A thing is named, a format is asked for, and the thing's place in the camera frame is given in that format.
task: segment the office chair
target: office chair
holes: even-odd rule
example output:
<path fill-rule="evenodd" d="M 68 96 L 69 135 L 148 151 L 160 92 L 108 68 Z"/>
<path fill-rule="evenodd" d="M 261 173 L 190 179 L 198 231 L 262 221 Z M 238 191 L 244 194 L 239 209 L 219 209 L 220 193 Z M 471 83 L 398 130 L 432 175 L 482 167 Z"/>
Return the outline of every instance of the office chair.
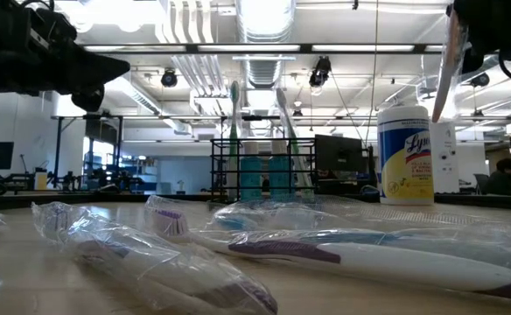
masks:
<path fill-rule="evenodd" d="M 485 189 L 487 187 L 487 183 L 489 182 L 489 176 L 486 174 L 473 174 L 473 176 L 475 176 L 475 179 L 477 180 L 477 194 L 486 195 L 487 191 Z"/>

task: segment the disinfecting wipes container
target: disinfecting wipes container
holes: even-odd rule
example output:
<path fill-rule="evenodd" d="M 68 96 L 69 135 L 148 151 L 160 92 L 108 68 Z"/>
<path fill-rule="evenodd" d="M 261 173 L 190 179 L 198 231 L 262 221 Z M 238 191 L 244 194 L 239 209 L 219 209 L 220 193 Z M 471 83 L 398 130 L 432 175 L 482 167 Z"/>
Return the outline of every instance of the disinfecting wipes container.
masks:
<path fill-rule="evenodd" d="M 422 106 L 394 107 L 378 115 L 381 203 L 431 205 L 429 113 Z"/>

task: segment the ceiling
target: ceiling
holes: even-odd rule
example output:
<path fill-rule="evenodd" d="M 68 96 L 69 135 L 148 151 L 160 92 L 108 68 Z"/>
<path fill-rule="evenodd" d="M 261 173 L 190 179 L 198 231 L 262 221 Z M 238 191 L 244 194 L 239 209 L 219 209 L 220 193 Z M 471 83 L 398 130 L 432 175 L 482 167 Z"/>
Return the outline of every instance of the ceiling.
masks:
<path fill-rule="evenodd" d="M 298 0 L 290 42 L 293 43 L 360 43 L 373 45 L 374 42 L 387 44 L 445 42 L 447 18 L 443 12 L 450 1 L 446 0 L 381 0 L 378 10 L 376 1 L 360 0 L 360 8 L 352 10 L 352 1 Z M 155 21 L 158 20 L 158 1 L 109 1 L 104 16 L 90 17 L 94 26 L 80 33 L 78 42 L 84 45 L 126 45 L 156 44 Z M 57 9 L 64 11 L 71 19 L 77 1 L 57 0 Z M 185 29 L 187 30 L 187 3 L 185 6 Z M 235 1 L 213 0 L 212 33 L 217 43 L 238 42 Z M 123 21 L 139 21 L 140 29 L 134 32 L 121 31 L 112 22 L 118 17 Z M 176 19 L 172 11 L 172 22 Z M 262 10 L 262 23 L 265 23 Z M 423 78 L 438 75 L 441 55 L 331 55 L 332 74 L 320 95 L 311 95 L 308 75 L 315 66 L 318 55 L 291 55 L 293 61 L 286 61 L 278 85 L 283 88 L 292 108 L 294 101 L 302 102 L 300 108 L 305 116 L 352 115 L 375 116 L 377 109 L 389 106 L 391 102 L 416 104 L 415 86 Z M 175 115 L 195 114 L 190 107 L 191 89 L 178 73 L 178 85 L 165 88 L 160 83 L 165 68 L 174 67 L 170 55 L 114 55 L 131 64 L 132 74 L 128 78 L 140 86 L 158 102 L 165 112 Z M 220 69 L 228 84 L 243 81 L 242 65 L 233 61 L 231 55 L 219 55 Z M 486 72 L 491 83 L 487 87 L 459 86 L 456 90 L 456 106 L 459 115 L 470 115 L 475 107 L 497 104 L 511 97 L 511 80 L 498 68 Z M 116 115 L 137 115 L 142 111 L 137 103 L 117 88 L 107 87 L 102 106 Z M 486 115 L 511 115 L 511 104 L 490 110 Z M 134 128 L 165 126 L 163 122 L 132 122 Z M 492 122 L 485 127 L 498 129 L 503 122 Z"/>

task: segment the wooden table surface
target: wooden table surface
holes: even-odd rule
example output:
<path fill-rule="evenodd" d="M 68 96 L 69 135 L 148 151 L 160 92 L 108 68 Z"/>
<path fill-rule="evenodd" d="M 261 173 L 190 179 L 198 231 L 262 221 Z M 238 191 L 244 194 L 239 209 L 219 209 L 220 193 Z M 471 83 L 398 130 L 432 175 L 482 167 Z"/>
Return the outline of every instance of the wooden table surface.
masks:
<path fill-rule="evenodd" d="M 142 204 L 83 205 L 134 226 Z M 503 215 L 510 211 L 465 206 L 414 207 L 411 211 Z M 204 209 L 196 214 L 206 214 Z M 150 311 L 129 290 L 47 245 L 30 209 L 3 211 L 0 233 L 0 315 L 145 315 Z M 437 289 L 408 287 L 283 265 L 227 259 L 269 287 L 281 315 L 301 314 L 511 314 L 511 301 Z"/>

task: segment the lysol logo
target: lysol logo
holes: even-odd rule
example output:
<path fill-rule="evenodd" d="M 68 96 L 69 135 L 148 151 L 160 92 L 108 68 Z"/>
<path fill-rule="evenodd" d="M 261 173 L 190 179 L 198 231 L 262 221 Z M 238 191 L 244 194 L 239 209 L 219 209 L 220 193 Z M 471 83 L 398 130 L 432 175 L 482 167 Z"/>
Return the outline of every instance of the lysol logo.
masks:
<path fill-rule="evenodd" d="M 421 131 L 405 140 L 405 163 L 416 158 L 431 155 L 431 138 L 429 131 Z"/>

